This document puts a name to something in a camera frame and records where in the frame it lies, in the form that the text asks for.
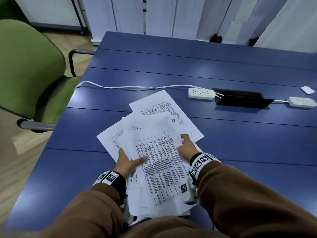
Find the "chair backrest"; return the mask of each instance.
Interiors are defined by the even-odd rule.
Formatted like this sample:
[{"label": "chair backrest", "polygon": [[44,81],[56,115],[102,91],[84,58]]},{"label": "chair backrest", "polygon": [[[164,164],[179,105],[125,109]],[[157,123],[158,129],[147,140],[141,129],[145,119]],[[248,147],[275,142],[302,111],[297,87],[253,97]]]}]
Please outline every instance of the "chair backrest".
[{"label": "chair backrest", "polygon": [[33,27],[0,20],[0,107],[33,119],[40,95],[65,68],[60,50]]}]

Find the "power strip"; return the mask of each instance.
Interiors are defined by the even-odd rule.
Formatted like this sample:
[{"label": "power strip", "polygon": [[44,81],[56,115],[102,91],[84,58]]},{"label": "power strip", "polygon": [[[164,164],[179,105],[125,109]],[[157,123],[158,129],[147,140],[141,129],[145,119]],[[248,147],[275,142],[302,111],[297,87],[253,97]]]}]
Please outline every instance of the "power strip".
[{"label": "power strip", "polygon": [[317,106],[316,102],[311,98],[289,97],[288,100],[289,105],[292,107],[314,108]]},{"label": "power strip", "polygon": [[202,89],[202,88],[189,88],[188,97],[198,98],[198,99],[209,99],[213,100],[216,96],[216,93],[212,89]]}]

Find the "brown sleeve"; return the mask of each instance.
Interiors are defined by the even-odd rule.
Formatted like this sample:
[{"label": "brown sleeve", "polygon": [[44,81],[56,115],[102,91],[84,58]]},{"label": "brown sleeve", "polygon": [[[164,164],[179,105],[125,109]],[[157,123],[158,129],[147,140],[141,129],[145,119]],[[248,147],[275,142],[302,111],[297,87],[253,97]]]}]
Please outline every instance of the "brown sleeve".
[{"label": "brown sleeve", "polygon": [[120,197],[115,188],[104,183],[95,184],[90,191],[77,195],[39,238],[115,236],[123,224],[119,204]]},{"label": "brown sleeve", "polygon": [[317,237],[317,218],[240,170],[208,163],[199,173],[199,202],[230,237]]}]

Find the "stack of papers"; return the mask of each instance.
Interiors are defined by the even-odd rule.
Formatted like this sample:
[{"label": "stack of papers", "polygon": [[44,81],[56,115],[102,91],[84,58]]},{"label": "stack of papers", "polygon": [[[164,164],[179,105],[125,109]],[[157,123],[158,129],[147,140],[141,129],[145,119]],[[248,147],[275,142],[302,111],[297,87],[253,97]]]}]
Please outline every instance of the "stack of papers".
[{"label": "stack of papers", "polygon": [[182,145],[181,134],[189,134],[193,142],[203,134],[165,90],[129,105],[133,112],[97,138],[116,162],[120,148],[130,160],[148,156],[127,180],[130,214],[138,218],[189,215],[193,206],[182,202],[179,185],[188,176],[189,164],[176,148]]}]

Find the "table surface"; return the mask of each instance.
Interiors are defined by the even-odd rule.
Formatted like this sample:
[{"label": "table surface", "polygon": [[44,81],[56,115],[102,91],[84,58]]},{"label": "table surface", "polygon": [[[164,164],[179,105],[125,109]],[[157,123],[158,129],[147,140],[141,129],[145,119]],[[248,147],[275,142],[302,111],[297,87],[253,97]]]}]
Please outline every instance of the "table surface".
[{"label": "table surface", "polygon": [[[107,32],[82,80],[106,87],[191,84],[262,92],[286,99],[317,87],[317,55],[265,48]],[[198,146],[317,216],[317,108],[271,104],[258,110],[195,100],[167,88],[202,131]],[[115,162],[97,135],[131,112],[129,103],[159,90],[78,88],[7,221],[8,229],[40,230]],[[190,219],[211,227],[200,206]]]}]

